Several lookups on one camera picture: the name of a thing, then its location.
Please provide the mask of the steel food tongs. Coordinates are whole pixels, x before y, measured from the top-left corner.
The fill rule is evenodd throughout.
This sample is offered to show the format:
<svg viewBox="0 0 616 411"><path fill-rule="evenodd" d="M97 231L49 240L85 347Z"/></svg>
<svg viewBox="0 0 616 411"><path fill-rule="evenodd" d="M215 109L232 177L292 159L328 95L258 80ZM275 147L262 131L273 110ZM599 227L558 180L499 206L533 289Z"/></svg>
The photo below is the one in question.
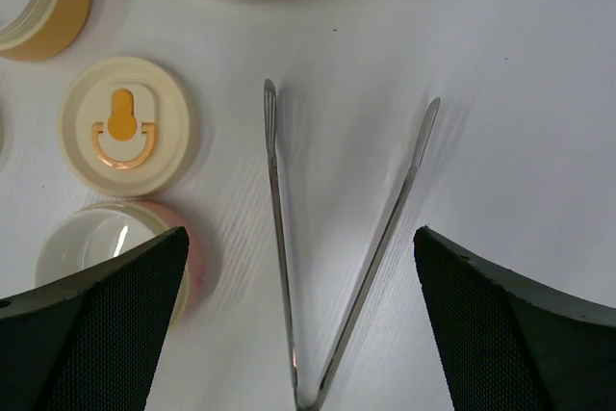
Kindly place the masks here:
<svg viewBox="0 0 616 411"><path fill-rule="evenodd" d="M403 183L401 184L396 202L392 208L383 232L378 240L368 268L361 280L361 284L357 290L354 300L348 310L346 319L342 324L337 340L328 357L326 367L323 371L318 393L315 400L311 404L303 404L298 397L298 377L297 377L297 347L294 331L294 316L292 308L292 296L289 276L289 259L286 248L285 225L283 220L282 197L279 184L278 159L277 159L277 91L273 81L267 78L264 81L264 129L265 129L265 147L267 152L267 163L269 173L269 189L271 208L275 229L275 238L277 246L277 256L279 265L280 285L282 291L283 310L285 319L285 329L287 338L287 349L290 365L290 374L292 380L295 408L297 410L321 410L328 392L336 375L336 372L341 364L341 361L346 353L348 343L354 331L356 323L364 308L368 298L372 283L379 271L380 265L385 256L385 252L394 233L397 229L399 219L401 217L403 207L408 199L408 196L415 183L415 179L422 165L425 151L427 150L429 140L435 125L437 115L439 113L442 99L434 98L425 110L422 125L419 135L416 139L412 161L405 174Z"/></svg>

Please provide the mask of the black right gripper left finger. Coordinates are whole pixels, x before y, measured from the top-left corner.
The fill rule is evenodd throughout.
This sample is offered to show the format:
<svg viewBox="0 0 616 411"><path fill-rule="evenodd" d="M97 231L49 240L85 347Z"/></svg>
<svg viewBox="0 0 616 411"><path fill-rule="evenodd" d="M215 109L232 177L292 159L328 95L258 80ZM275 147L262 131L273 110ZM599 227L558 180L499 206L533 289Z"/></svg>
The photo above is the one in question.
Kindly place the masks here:
<svg viewBox="0 0 616 411"><path fill-rule="evenodd" d="M189 254L175 227L1 301L4 410L142 410Z"/></svg>

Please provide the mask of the pink lunch bowl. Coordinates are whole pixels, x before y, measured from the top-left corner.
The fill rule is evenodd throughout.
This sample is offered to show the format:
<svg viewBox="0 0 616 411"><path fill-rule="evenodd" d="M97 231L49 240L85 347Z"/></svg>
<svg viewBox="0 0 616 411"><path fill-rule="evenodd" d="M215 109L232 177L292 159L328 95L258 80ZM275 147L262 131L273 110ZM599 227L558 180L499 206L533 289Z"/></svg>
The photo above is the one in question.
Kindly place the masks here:
<svg viewBox="0 0 616 411"><path fill-rule="evenodd" d="M174 227L184 227L190 240L184 275L169 322L174 327L203 298L205 261L192 226L165 204L145 200L102 202L75 212L43 243L35 269L35 286L113 259Z"/></svg>

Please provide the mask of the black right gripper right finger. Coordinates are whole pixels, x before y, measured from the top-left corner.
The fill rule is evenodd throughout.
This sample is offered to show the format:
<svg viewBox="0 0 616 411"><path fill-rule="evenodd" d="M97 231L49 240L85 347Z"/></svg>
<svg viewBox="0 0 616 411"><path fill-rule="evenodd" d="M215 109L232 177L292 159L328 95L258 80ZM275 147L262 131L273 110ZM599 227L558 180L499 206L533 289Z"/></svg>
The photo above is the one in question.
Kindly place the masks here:
<svg viewBox="0 0 616 411"><path fill-rule="evenodd" d="M414 256L456 410L612 410L615 311L422 227Z"/></svg>

